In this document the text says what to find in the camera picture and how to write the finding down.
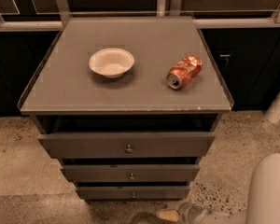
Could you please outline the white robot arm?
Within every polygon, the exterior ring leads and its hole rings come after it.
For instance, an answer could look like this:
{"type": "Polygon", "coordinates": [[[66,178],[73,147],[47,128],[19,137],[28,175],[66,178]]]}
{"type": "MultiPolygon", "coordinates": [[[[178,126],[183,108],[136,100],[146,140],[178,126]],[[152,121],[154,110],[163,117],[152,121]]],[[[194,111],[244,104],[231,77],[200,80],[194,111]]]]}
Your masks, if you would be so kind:
{"type": "Polygon", "coordinates": [[[182,203],[176,209],[161,209],[159,219],[174,224],[280,224],[280,153],[263,158],[255,168],[246,210],[227,214],[182,203]]]}

